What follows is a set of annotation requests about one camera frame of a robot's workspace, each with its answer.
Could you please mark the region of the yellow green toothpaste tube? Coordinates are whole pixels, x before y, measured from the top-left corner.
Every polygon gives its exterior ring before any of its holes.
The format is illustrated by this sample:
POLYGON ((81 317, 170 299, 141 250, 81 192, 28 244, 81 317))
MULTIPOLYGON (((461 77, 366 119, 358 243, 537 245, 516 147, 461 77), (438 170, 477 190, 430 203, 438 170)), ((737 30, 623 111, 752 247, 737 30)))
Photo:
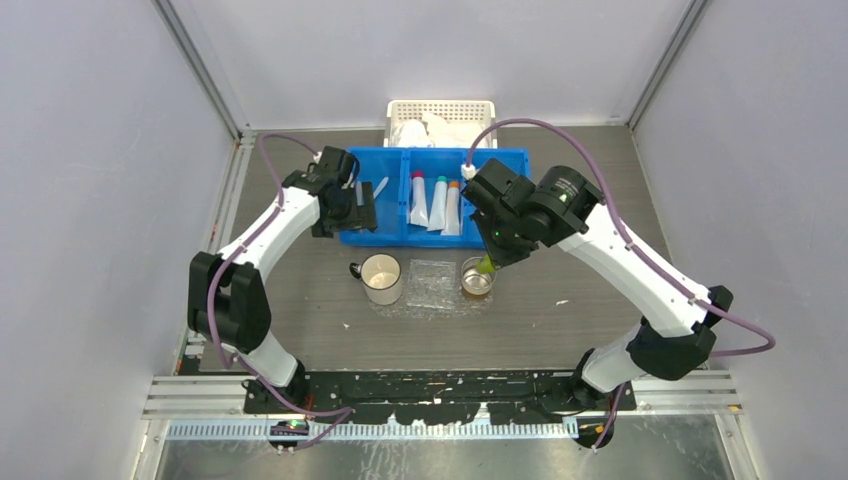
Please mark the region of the yellow green toothpaste tube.
POLYGON ((488 255, 486 255, 482 257, 477 263, 476 269, 481 274, 491 274, 497 270, 497 266, 495 265, 493 260, 488 255))

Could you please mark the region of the small metal cup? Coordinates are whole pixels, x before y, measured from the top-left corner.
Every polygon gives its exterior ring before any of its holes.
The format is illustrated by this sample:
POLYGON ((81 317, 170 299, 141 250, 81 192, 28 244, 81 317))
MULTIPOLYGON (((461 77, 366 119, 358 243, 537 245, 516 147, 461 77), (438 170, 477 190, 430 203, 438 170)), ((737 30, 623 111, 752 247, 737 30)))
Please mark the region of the small metal cup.
POLYGON ((463 292, 468 296, 485 297, 491 292, 495 284, 496 271, 491 274, 481 274, 476 269, 476 265, 482 257, 467 259, 460 269, 460 285, 463 292))

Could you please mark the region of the white enamel mug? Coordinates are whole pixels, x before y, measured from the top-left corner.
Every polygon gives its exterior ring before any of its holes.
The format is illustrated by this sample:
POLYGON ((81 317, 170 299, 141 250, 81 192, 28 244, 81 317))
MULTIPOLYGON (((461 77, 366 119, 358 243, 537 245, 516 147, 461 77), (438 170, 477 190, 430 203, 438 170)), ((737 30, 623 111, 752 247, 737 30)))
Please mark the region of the white enamel mug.
POLYGON ((350 274, 361 282, 368 299, 380 306, 397 302, 402 293, 402 267, 391 255, 370 255, 360 263, 349 264, 350 274))

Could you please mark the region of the clear square textured holder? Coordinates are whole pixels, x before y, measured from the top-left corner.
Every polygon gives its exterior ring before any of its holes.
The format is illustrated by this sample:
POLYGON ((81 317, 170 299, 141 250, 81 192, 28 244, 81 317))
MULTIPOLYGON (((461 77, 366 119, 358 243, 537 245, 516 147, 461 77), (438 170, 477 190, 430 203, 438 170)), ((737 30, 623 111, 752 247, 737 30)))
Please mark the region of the clear square textured holder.
POLYGON ((436 310, 453 309, 456 276, 454 262, 411 260, 405 287, 407 305, 436 310))

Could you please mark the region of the clear oval textured tray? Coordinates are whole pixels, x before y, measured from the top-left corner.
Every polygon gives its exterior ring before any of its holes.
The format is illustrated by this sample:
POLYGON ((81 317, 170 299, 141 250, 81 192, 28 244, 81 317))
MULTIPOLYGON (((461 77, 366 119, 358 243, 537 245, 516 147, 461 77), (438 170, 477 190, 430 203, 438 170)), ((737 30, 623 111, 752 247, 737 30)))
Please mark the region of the clear oval textured tray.
POLYGON ((491 307, 491 295, 469 296, 460 280, 455 262, 413 259, 402 275, 400 297, 389 305, 368 304, 383 317, 423 320, 475 316, 491 307))

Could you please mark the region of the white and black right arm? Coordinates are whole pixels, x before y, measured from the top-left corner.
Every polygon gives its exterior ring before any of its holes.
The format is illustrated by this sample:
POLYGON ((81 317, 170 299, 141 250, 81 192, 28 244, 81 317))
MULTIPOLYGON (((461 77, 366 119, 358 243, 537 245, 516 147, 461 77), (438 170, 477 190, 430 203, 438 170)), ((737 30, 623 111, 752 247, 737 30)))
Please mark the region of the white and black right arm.
POLYGON ((601 190, 577 170, 550 168, 539 182, 495 158, 463 166, 462 196, 475 209, 486 255, 480 265, 498 271, 527 259, 539 246, 558 247, 600 274, 641 312, 636 327, 588 350, 565 383, 584 410, 596 410, 611 392, 645 374, 678 380, 710 356, 719 315, 704 300, 729 308, 732 293, 691 281, 637 235, 624 237, 601 190))

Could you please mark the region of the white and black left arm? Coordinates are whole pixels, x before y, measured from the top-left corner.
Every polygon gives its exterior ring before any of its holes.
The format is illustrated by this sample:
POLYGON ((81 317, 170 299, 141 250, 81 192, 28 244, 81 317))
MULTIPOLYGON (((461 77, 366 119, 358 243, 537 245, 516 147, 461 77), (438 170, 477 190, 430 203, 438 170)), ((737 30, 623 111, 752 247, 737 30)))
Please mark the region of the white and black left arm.
POLYGON ((353 186, 361 162, 352 152, 325 147, 304 170, 279 182, 266 210, 217 253, 199 252, 190 262, 187 326, 231 352, 264 378, 268 400, 280 412, 298 412, 307 398, 299 381, 301 362, 270 330, 272 312, 265 281, 303 233, 330 238, 377 227, 373 186, 353 186))

